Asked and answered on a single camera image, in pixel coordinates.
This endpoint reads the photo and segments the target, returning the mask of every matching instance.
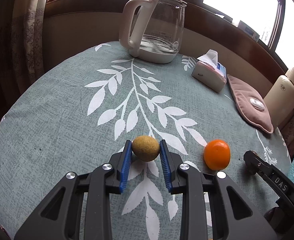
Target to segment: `table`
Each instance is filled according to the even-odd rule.
[[[91,172],[143,134],[165,139],[170,151],[208,173],[206,142],[226,141],[225,172],[262,214],[276,206],[271,188],[246,175],[243,154],[254,150],[286,174],[290,158],[280,131],[266,135],[246,123],[228,86],[215,93],[191,76],[194,64],[180,54],[165,65],[144,62],[109,42],[37,80],[0,123],[0,224],[9,235],[67,172]],[[167,192],[160,158],[143,163],[133,155],[125,192],[111,195],[113,239],[178,239],[181,205],[181,195]]]

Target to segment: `orange fruit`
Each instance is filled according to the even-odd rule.
[[[203,151],[203,159],[207,166],[214,171],[225,169],[230,162],[229,145],[219,139],[207,143]]]

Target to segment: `silver screw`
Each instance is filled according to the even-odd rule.
[[[189,165],[187,164],[187,163],[182,163],[182,164],[180,164],[180,166],[179,166],[182,170],[188,170],[190,167],[189,167]]]
[[[103,165],[103,169],[105,170],[105,171],[108,171],[108,170],[110,170],[112,168],[112,165],[110,164],[110,163],[105,163],[104,165]]]
[[[76,177],[76,174],[74,172],[69,172],[66,174],[66,178],[68,179],[73,179],[74,177]]]
[[[223,171],[218,171],[217,172],[217,177],[218,178],[224,179],[226,176],[227,175]]]

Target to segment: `beige thermos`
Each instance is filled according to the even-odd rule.
[[[263,100],[273,127],[278,127],[294,109],[294,68],[279,76]]]

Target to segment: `kettle base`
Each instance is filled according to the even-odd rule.
[[[133,55],[134,52],[131,49],[129,50],[129,53],[133,57],[136,56]],[[158,53],[154,51],[145,50],[140,47],[139,55],[137,56],[137,58],[140,58],[141,60],[148,61],[151,63],[166,64],[172,62],[172,60],[175,58],[177,54],[178,53]]]

